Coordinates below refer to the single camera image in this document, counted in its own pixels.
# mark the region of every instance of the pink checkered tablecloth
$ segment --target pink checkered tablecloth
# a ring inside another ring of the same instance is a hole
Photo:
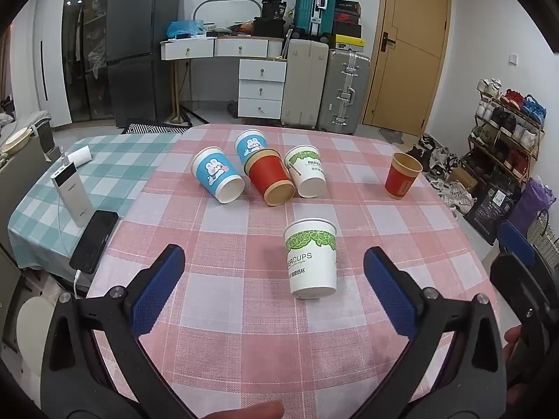
[[[192,157],[219,146],[238,172],[237,135],[247,127],[209,124],[175,143],[119,224],[89,296],[128,285],[169,243],[186,269],[152,332],[140,338],[175,392],[198,417],[280,398],[286,418],[345,419],[373,392],[407,343],[393,330],[363,275],[363,254],[381,246],[420,287],[496,303],[493,287],[456,220],[420,176],[402,201],[384,191],[392,154],[384,142],[346,135],[258,127],[285,155],[320,150],[328,191],[267,206],[249,179],[227,205],[190,173]],[[320,217],[339,229],[337,292],[292,298],[283,229]],[[434,382],[445,337],[417,395]],[[132,396],[104,338],[100,347],[119,390]]]

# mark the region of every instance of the red paper cup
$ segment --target red paper cup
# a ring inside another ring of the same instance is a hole
[[[261,149],[245,164],[245,173],[269,206],[279,206],[291,199],[295,186],[275,149]]]
[[[401,200],[422,171],[423,167],[417,159],[404,153],[395,153],[386,177],[386,192],[393,199]]]

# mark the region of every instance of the white vanity desk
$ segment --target white vanity desk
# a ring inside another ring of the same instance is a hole
[[[274,38],[192,38],[161,43],[162,60],[239,57],[239,117],[280,119],[287,60],[283,41]],[[178,107],[178,68],[174,68],[174,100]]]

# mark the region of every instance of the hand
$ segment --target hand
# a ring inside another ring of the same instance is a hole
[[[283,404],[281,401],[259,403],[242,410],[221,411],[212,413],[204,419],[281,419]]]
[[[507,341],[507,344],[502,349],[502,352],[505,355],[505,362],[509,361],[516,342],[518,342],[518,339],[521,338],[521,330],[522,326],[516,326],[505,332],[505,340]],[[526,389],[528,389],[527,384],[521,383],[512,386],[511,389],[507,391],[507,403],[510,405],[516,403],[522,394],[526,392]]]

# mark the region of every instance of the desk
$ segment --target desk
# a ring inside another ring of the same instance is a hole
[[[68,152],[89,146],[93,160],[80,166],[78,173],[93,206],[116,211],[122,218],[178,134],[130,134],[84,138]],[[13,212],[8,235],[18,266],[41,267],[70,283],[75,271],[58,233],[58,193],[50,176],[60,168],[53,162]],[[85,228],[76,227],[64,204],[60,203],[60,229],[70,254]],[[83,274],[79,285],[88,287],[93,275]]]
[[[192,38],[161,43],[161,59],[238,57],[239,116],[280,119],[287,60],[281,56],[283,41],[275,38]],[[173,110],[178,114],[178,68],[173,68]]]
[[[392,154],[385,142],[315,131],[258,127],[285,155],[310,144],[328,190],[316,199],[267,206],[244,176],[239,199],[222,205],[190,173],[192,158],[219,146],[242,172],[234,142],[247,126],[186,131],[125,216],[101,259],[89,296],[128,285],[169,243],[186,268],[152,332],[147,354],[198,416],[280,398],[285,417],[350,417],[384,378],[407,338],[398,336],[363,274],[363,254],[381,246],[424,288],[470,301],[495,292],[466,236],[421,175],[404,198],[384,191]],[[336,224],[337,292],[317,301],[290,295],[283,230],[321,217]],[[109,345],[101,352],[120,392],[130,395]],[[428,392],[451,341],[447,335],[421,382]]]

